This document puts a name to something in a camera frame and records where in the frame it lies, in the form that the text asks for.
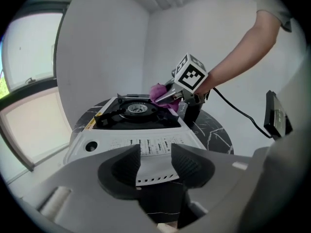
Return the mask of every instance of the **t-shirt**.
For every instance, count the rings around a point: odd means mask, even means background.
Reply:
[[[282,23],[281,26],[285,31],[291,32],[291,18],[292,15],[281,0],[256,0],[257,11],[265,10]]]

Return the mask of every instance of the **round table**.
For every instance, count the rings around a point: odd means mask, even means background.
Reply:
[[[70,137],[71,144],[79,132],[92,120],[109,100],[100,102],[86,111],[77,121]],[[187,105],[179,104],[178,115],[183,119]],[[211,115],[201,110],[197,120],[191,126],[192,131],[207,150],[233,154],[231,140],[221,124]],[[178,180],[141,187],[146,196],[140,199],[140,205],[155,223],[178,220],[181,201],[184,194],[183,184]]]

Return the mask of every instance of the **forearm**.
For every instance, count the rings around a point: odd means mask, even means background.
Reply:
[[[205,90],[225,83],[253,67],[269,52],[275,40],[275,37],[262,33],[260,27],[252,27],[235,49],[209,72]]]

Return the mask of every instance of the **black cable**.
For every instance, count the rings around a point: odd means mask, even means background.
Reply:
[[[213,88],[214,91],[223,99],[225,100],[225,102],[227,104],[229,104],[233,109],[235,109],[236,111],[240,112],[243,116],[247,117],[248,119],[250,119],[252,121],[252,123],[255,125],[255,127],[266,137],[268,138],[272,138],[272,136],[268,135],[265,131],[263,131],[257,124],[256,122],[248,115],[245,114],[244,112],[240,111],[237,107],[235,107],[232,103],[230,103],[220,92],[219,90],[217,90],[216,88]]]

